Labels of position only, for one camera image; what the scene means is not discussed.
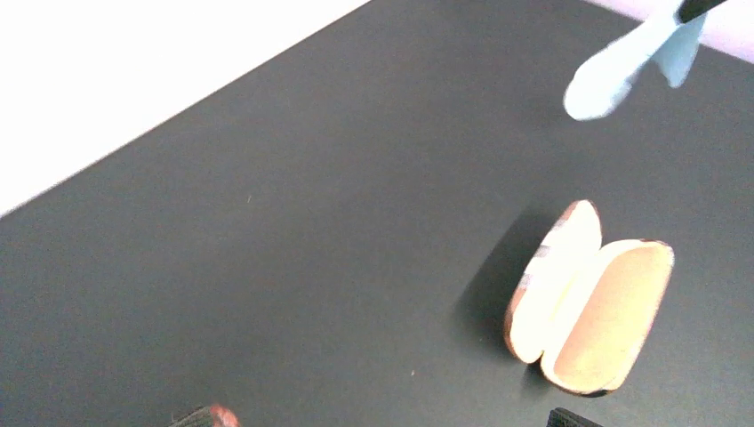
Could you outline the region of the light blue cleaning cloth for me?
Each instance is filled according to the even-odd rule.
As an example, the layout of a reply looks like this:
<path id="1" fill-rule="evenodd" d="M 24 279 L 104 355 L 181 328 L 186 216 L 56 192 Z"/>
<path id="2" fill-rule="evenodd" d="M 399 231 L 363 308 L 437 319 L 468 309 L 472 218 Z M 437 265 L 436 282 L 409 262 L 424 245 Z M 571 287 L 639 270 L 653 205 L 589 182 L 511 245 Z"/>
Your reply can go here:
<path id="1" fill-rule="evenodd" d="M 568 116 L 577 121 L 608 116 L 651 62 L 669 87 L 680 87 L 694 63 L 708 14 L 680 23 L 676 10 L 681 3 L 662 3 L 636 28 L 583 62 L 565 89 L 563 106 Z"/>

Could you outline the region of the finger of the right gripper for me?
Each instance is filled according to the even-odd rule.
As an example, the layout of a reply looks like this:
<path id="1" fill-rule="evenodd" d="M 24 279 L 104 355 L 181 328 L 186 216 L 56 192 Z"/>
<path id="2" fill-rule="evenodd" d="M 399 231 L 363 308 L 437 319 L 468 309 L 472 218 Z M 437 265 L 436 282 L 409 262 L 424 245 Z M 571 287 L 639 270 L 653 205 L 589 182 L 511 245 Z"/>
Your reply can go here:
<path id="1" fill-rule="evenodd" d="M 723 4 L 726 0 L 683 0 L 676 10 L 678 22 L 690 22 L 715 7 Z"/>

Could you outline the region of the brown plaid glasses case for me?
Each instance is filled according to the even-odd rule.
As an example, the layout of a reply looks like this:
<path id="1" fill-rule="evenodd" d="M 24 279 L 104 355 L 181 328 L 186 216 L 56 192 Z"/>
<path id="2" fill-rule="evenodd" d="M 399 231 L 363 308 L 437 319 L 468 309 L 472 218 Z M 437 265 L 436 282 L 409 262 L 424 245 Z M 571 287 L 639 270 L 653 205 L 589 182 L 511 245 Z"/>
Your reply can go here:
<path id="1" fill-rule="evenodd" d="M 577 200 L 527 263 L 503 320 L 519 360 L 572 394 L 619 388 L 652 328 L 675 263 L 661 240 L 603 244 L 598 210 Z"/>

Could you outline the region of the pink transparent sunglasses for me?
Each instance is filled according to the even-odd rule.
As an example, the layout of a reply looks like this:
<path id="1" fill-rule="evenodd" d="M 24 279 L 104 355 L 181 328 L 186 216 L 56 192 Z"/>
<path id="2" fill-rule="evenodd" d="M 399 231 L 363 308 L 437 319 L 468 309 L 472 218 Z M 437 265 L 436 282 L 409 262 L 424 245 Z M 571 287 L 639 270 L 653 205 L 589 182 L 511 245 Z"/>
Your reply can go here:
<path id="1" fill-rule="evenodd" d="M 221 405 L 211 405 L 209 412 L 213 420 L 212 427 L 240 427 L 237 416 Z"/>

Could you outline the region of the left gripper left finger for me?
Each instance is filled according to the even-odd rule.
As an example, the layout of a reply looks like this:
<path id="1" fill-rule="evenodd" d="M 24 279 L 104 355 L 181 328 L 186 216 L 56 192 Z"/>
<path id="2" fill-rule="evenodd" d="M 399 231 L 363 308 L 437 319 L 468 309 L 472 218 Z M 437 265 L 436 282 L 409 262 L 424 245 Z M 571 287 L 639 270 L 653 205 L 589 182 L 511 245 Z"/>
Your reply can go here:
<path id="1" fill-rule="evenodd" d="M 168 427 L 217 427 L 219 421 L 211 406 L 198 407 L 172 420 Z"/>

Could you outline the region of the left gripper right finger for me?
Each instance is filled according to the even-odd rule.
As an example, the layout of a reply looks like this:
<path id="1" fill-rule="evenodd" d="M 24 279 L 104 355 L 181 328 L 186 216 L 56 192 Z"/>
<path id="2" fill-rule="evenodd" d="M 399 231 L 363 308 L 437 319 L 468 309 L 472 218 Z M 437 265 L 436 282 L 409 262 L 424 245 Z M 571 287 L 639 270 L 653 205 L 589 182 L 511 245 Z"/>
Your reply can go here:
<path id="1" fill-rule="evenodd" d="M 602 427 L 602 425 L 568 409 L 557 407 L 550 411 L 547 427 Z"/>

